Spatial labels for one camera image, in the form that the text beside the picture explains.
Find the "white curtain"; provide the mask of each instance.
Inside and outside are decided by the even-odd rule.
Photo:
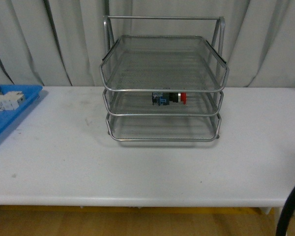
[[[105,0],[0,0],[0,84],[101,86]],[[228,86],[295,87],[295,0],[110,0],[111,15],[224,16]],[[112,21],[115,37],[197,34],[214,24]]]

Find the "white table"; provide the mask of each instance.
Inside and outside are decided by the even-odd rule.
[[[226,88],[212,143],[116,142],[102,91],[45,87],[0,136],[0,205],[284,205],[295,185],[295,88]]]

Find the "wooden floor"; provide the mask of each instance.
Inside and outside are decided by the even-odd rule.
[[[295,218],[288,233],[295,236]],[[273,214],[253,208],[0,206],[0,236],[274,235]]]

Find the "electrical component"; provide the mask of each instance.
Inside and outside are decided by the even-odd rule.
[[[11,91],[0,95],[0,111],[16,110],[24,101],[25,96],[21,91]]]
[[[187,96],[185,92],[153,92],[152,103],[157,103],[159,106],[169,105],[169,102],[183,102],[186,104]]]

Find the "metal mesh desk tray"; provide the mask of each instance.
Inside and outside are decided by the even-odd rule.
[[[127,36],[114,44],[100,72],[110,91],[219,92],[228,68],[198,36]]]
[[[220,115],[213,117],[111,116],[108,132],[117,141],[193,141],[210,142],[217,138]]]
[[[213,116],[222,104],[223,92],[187,93],[187,102],[168,106],[152,104],[151,92],[110,92],[104,90],[107,111],[113,116]]]

